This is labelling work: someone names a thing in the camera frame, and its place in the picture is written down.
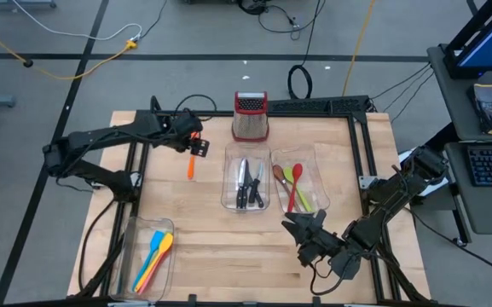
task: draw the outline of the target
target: computer monitor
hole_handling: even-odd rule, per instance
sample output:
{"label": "computer monitor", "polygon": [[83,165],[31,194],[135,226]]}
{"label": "computer monitor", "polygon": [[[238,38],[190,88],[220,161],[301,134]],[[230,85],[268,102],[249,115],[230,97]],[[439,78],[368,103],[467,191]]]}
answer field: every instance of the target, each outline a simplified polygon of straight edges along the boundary
{"label": "computer monitor", "polygon": [[488,0],[445,47],[452,78],[478,78],[492,71],[492,0]]}

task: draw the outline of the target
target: red spoon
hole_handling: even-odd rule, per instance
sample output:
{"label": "red spoon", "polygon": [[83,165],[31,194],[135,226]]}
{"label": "red spoon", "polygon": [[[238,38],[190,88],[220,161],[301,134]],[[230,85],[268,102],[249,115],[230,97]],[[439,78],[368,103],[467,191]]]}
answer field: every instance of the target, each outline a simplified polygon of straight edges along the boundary
{"label": "red spoon", "polygon": [[287,212],[293,211],[293,205],[295,204],[295,191],[297,191],[297,181],[301,175],[303,175],[303,165],[297,163],[293,167],[293,189],[291,190],[291,198],[289,199],[289,205],[287,205]]}

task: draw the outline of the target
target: white cable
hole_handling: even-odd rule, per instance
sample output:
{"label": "white cable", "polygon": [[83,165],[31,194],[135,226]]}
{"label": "white cable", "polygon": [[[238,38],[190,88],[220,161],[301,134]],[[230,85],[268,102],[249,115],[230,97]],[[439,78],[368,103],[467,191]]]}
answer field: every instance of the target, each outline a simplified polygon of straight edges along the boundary
{"label": "white cable", "polygon": [[18,1],[16,0],[13,0],[14,4],[16,4],[16,6],[22,11],[24,12],[24,14],[26,14],[28,17],[30,17],[33,21],[35,21],[35,23],[37,23],[38,25],[40,25],[43,29],[47,30],[48,32],[51,32],[51,33],[54,33],[54,34],[60,34],[60,35],[67,35],[67,36],[73,36],[73,37],[81,37],[81,38],[91,38],[91,39],[95,39],[95,40],[100,40],[100,41],[106,41],[106,40],[109,40],[111,38],[114,38],[116,37],[117,35],[119,35],[122,31],[124,31],[126,28],[130,27],[130,26],[137,26],[140,31],[133,37],[131,38],[130,40],[133,40],[133,41],[136,41],[137,39],[140,38],[140,36],[142,35],[142,31],[143,31],[143,28],[142,26],[136,24],[136,23],[131,23],[131,24],[128,24],[126,26],[123,26],[120,30],[116,31],[112,36],[108,37],[108,38],[93,38],[91,37],[90,35],[87,35],[87,34],[75,34],[75,33],[67,33],[67,32],[60,32],[60,31],[55,31],[55,30],[52,30],[50,28],[48,28],[46,25],[42,24],[39,20],[35,19],[35,17],[33,17],[30,13],[28,13],[24,8],[22,8],[22,6],[18,3]]}

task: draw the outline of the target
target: black desk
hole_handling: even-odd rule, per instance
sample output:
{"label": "black desk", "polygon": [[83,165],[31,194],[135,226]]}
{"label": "black desk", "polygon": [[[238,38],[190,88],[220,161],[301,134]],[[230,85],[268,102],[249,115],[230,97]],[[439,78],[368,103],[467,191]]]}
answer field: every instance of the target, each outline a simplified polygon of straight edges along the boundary
{"label": "black desk", "polygon": [[449,143],[444,151],[472,230],[477,234],[492,235],[492,188],[472,186],[465,146],[464,143]]}
{"label": "black desk", "polygon": [[[475,233],[492,235],[492,188],[471,185],[469,170],[466,167],[465,145],[458,143],[459,141],[492,142],[491,135],[481,132],[478,117],[466,94],[466,91],[477,82],[492,84],[492,72],[485,73],[479,80],[454,80],[449,76],[444,65],[444,53],[440,47],[429,48],[427,54],[452,119],[450,124],[426,143],[437,151],[445,151],[452,173],[450,180],[452,183],[429,198],[430,200],[438,198],[437,201],[445,203],[454,202],[453,206],[447,208],[433,206],[432,209],[451,210],[454,213],[460,239],[467,243],[471,239],[465,224],[466,217]],[[463,204],[464,211],[461,210],[460,202]]]}
{"label": "black desk", "polygon": [[466,90],[477,82],[492,84],[492,72],[485,73],[479,80],[454,80],[443,63],[444,53],[440,47],[429,48],[427,54],[452,119],[451,124],[428,142],[429,145],[436,150],[442,150],[447,142],[492,141],[491,135],[481,132],[478,117],[466,95]]}

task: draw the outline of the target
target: blue spatula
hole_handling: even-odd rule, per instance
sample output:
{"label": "blue spatula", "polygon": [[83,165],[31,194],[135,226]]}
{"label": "blue spatula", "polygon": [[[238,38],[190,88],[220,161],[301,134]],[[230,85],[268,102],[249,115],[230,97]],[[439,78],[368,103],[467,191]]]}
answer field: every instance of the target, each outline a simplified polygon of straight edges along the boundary
{"label": "blue spatula", "polygon": [[132,285],[132,291],[136,288],[137,282],[142,278],[143,272],[145,272],[145,269],[151,262],[151,258],[153,257],[154,253],[159,250],[159,245],[162,239],[164,238],[165,233],[162,231],[155,231],[153,234],[153,238],[151,238],[151,244],[149,246],[149,254],[147,255],[147,258],[145,259],[145,262],[143,263],[142,268],[140,269],[139,273],[137,273],[136,280],[134,281],[134,284]]}

